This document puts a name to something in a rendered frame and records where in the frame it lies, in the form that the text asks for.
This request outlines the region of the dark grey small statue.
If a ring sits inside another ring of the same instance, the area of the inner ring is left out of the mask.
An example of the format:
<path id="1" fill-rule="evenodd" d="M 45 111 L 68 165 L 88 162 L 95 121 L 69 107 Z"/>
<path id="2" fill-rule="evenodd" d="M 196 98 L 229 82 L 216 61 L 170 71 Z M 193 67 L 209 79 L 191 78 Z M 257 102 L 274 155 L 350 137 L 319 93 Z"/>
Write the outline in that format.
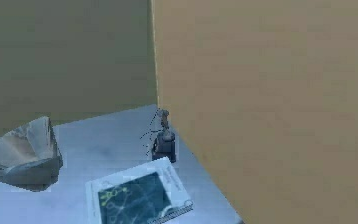
<path id="1" fill-rule="evenodd" d="M 151 146 L 148 146 L 148 150 L 151 153 L 151 159 L 157 160 L 163 157 L 167 157 L 171 163 L 176 162 L 176 147 L 175 147 L 175 133 L 170 129 L 168 121 L 169 111 L 166 109 L 158 108 L 154 118 L 160 119 L 159 130 L 153 130 L 150 128 L 144 133 L 141 138 L 148 135 Z"/>

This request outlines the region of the white book with dark cover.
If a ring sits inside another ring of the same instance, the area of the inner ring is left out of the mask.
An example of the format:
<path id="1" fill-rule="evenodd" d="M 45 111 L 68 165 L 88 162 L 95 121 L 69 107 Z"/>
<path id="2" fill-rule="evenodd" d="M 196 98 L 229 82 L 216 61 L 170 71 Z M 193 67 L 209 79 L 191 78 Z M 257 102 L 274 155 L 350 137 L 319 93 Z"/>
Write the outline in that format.
<path id="1" fill-rule="evenodd" d="M 86 183 L 88 224 L 164 224 L 194 203 L 167 157 Z"/>

